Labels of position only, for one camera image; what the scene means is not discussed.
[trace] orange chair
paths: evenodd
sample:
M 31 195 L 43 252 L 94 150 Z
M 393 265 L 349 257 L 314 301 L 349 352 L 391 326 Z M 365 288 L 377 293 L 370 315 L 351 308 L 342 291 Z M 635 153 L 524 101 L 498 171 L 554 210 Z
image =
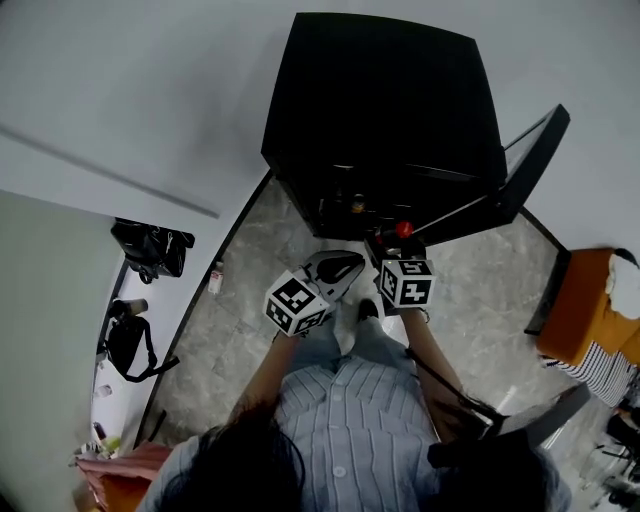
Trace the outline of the orange chair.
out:
M 578 366 L 592 341 L 610 355 L 622 352 L 640 363 L 640 319 L 629 320 L 611 310 L 605 285 L 613 249 L 571 252 L 571 261 L 547 323 L 538 337 L 538 350 Z

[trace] orange cushion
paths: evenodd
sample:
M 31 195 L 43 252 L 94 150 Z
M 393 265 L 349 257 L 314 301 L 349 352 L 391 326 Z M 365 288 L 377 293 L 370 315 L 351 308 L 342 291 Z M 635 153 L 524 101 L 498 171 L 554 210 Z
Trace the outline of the orange cushion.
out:
M 607 354 L 612 355 L 622 349 L 638 328 L 640 328 L 640 320 L 630 320 L 612 311 L 607 303 L 600 319 L 600 328 L 594 339 Z
M 135 512 L 151 485 L 149 480 L 140 477 L 104 475 L 100 480 L 109 512 Z
M 572 251 L 560 292 L 536 342 L 540 352 L 571 365 L 582 362 L 607 308 L 604 287 L 612 253 L 612 249 Z
M 620 352 L 631 364 L 640 364 L 640 329 L 627 340 Z

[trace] red knob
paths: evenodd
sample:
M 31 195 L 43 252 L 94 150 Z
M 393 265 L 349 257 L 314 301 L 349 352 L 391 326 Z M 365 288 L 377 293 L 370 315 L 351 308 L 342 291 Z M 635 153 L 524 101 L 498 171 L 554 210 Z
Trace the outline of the red knob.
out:
M 399 238 L 409 238 L 413 234 L 413 224 L 408 220 L 403 220 L 396 224 L 396 235 Z

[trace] gray tile floor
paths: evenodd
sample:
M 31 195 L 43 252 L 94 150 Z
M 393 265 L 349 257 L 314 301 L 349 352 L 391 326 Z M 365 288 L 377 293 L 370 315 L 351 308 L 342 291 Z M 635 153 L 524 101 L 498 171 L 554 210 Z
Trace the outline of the gray tile floor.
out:
M 266 289 L 313 252 L 338 248 L 363 251 L 359 243 L 314 238 L 272 180 L 224 255 L 221 294 L 205 291 L 199 299 L 176 348 L 182 362 L 163 377 L 146 431 L 163 409 L 168 419 L 157 440 L 168 444 L 224 422 L 275 334 L 261 313 Z M 438 277 L 431 329 L 467 391 L 506 414 L 572 384 L 560 371 L 541 366 L 534 340 L 523 334 L 555 256 L 556 249 L 523 217 L 428 249 Z M 338 317 L 336 334 L 345 352 L 353 343 L 359 300 L 376 295 L 368 265 Z M 384 327 L 406 340 L 397 317 L 386 319 Z M 551 447 L 576 500 L 585 503 L 591 496 L 582 490 L 580 474 L 609 414 L 592 399 Z

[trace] blue striped shirt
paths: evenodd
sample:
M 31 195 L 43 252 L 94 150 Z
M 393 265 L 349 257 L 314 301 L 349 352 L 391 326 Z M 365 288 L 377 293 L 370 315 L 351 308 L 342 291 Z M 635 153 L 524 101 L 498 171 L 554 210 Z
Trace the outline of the blue striped shirt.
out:
M 303 510 L 418 511 L 436 490 L 427 450 L 437 442 L 418 379 L 344 357 L 285 378 L 276 418 L 306 468 Z

